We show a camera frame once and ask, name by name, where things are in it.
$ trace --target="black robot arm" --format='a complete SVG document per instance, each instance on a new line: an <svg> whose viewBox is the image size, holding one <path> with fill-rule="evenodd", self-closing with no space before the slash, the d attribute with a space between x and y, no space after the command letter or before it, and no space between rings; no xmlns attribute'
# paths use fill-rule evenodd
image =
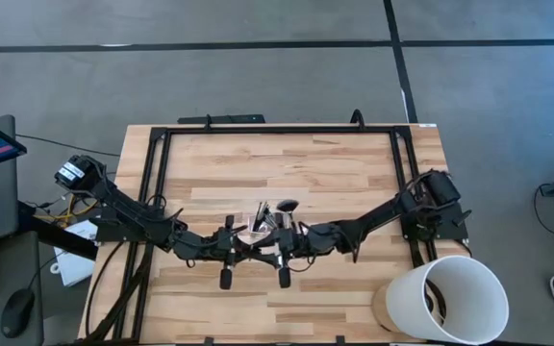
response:
<svg viewBox="0 0 554 346"><path fill-rule="evenodd" d="M337 220L308 226L291 222L295 201L285 201L278 207L285 213L271 214L272 227L268 236L253 244L241 241L238 233L246 227L234 227L234 216L226 217L223 227L210 236L197 235L178 216L180 210L164 217L162 196L156 198L157 206L132 200L106 177L106 166L88 156L72 157L55 175L57 184L79 197L95 198L105 205L102 218L92 219L98 228L126 228L138 238L150 242L160 249L172 251L179 259L188 263L198 260L220 261L223 269L220 287L229 289L232 270L243 260L258 260L272 265L279 271L281 287L290 286L292 259L326 256L333 249L342 254L352 253L354 261L358 249L367 235L391 222L400 215L412 216L420 229L433 230L442 220L442 211L458 203L461 195L444 172L431 170L410 181L392 199L357 219ZM290 222L284 222L284 215ZM270 254L262 252L273 247Z"/></svg>

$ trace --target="white bucket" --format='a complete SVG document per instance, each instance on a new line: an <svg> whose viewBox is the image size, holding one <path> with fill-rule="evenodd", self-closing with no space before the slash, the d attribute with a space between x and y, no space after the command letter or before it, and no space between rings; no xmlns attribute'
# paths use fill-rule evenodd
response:
<svg viewBox="0 0 554 346"><path fill-rule="evenodd" d="M442 325L425 303L427 279L446 304ZM394 279L386 305L401 332L423 339L479 345L498 338L508 323L508 298L497 277L481 262L463 256L436 259Z"/></svg>

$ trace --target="white paper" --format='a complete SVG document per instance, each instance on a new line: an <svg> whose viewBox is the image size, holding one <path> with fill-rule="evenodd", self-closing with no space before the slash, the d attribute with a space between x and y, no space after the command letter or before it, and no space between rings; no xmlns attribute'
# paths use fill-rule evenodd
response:
<svg viewBox="0 0 554 346"><path fill-rule="evenodd" d="M94 240L97 234L97 226L89 221L79 222L65 230L90 240ZM93 260L72 254L62 254L62 252L62 249L55 248L55 255L57 256L57 264L59 265L59 271L62 275L63 285L70 287L91 276L93 273Z"/></svg>

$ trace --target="computer mouse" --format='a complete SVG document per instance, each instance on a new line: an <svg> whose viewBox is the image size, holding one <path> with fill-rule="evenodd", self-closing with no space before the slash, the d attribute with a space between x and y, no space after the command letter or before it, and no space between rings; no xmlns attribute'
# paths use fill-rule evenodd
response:
<svg viewBox="0 0 554 346"><path fill-rule="evenodd" d="M17 337L27 328L35 298L34 292L27 288L10 296L1 313L1 333L5 337Z"/></svg>

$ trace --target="desk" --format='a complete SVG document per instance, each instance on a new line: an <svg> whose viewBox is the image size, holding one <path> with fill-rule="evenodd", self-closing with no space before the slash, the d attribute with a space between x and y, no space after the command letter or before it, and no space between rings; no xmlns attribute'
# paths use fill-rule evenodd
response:
<svg viewBox="0 0 554 346"><path fill-rule="evenodd" d="M150 128L128 127L117 169L115 182L134 198ZM411 130L420 171L446 169L438 129L413 125ZM358 217L396 191L390 140L383 134L174 136L164 185L167 213L185 208L181 219L202 235L215 231L227 214L238 224L246 222L263 200L275 206L297 199L295 218L318 223ZM119 294L126 247L113 257L96 289L92 330ZM95 274L112 248L100 248ZM437 248L440 257L466 255L454 241L438 241ZM339 334L348 342L411 340L379 327L369 308L375 290L412 268L398 221L369 235L358 263L334 253L304 273L292 273L288 289L279 288L276 272L264 263L238 264L232 289L222 291L221 263L199 262L189 269L172 254L155 251L153 256L141 342L203 342L205 336L215 342L334 342ZM298 260L292 267L306 264ZM133 297L124 336L130 334L135 304ZM84 334L82 327L79 336Z"/></svg>

